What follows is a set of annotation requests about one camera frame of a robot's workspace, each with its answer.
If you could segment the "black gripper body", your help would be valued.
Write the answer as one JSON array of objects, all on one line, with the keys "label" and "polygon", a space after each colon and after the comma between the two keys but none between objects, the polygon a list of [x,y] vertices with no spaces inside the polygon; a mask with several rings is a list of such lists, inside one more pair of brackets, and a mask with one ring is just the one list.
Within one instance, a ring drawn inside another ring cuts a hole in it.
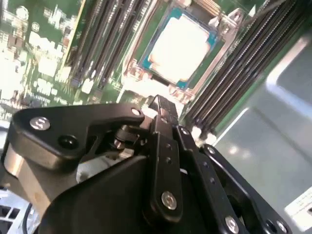
[{"label": "black gripper body", "polygon": [[186,174],[183,214],[177,224],[150,225],[142,212],[147,158],[126,159],[60,194],[46,210],[40,234],[216,234],[205,220]]}]

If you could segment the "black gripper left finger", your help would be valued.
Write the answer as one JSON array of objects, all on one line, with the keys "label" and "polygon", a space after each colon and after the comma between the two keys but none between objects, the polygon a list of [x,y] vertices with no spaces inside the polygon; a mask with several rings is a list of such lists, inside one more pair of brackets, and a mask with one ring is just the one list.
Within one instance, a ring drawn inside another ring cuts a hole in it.
[{"label": "black gripper left finger", "polygon": [[147,158],[142,212],[150,224],[177,224],[183,214],[178,142],[158,113],[132,103],[20,110],[11,120],[11,174],[43,218],[63,192],[126,159]]}]

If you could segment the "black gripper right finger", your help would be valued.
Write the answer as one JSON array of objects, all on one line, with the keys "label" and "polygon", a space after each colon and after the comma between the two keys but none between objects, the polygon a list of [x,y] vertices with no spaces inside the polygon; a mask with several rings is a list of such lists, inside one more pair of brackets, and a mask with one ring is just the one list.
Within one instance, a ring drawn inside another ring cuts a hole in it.
[{"label": "black gripper right finger", "polygon": [[290,234],[287,222],[213,146],[197,147],[177,120],[174,103],[158,96],[158,113],[172,124],[200,211],[212,234]]}]

